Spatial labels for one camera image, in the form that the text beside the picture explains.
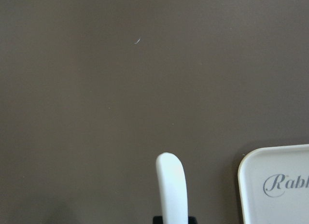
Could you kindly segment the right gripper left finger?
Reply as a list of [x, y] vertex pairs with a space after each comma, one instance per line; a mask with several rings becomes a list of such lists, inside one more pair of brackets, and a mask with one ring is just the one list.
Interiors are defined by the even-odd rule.
[[163, 224], [163, 217], [162, 216], [154, 216], [153, 217], [153, 224]]

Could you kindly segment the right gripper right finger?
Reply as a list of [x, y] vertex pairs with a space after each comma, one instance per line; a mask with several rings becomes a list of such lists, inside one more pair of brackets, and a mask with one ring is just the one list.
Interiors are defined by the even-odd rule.
[[188, 217], [188, 224], [197, 224], [197, 219], [194, 216]]

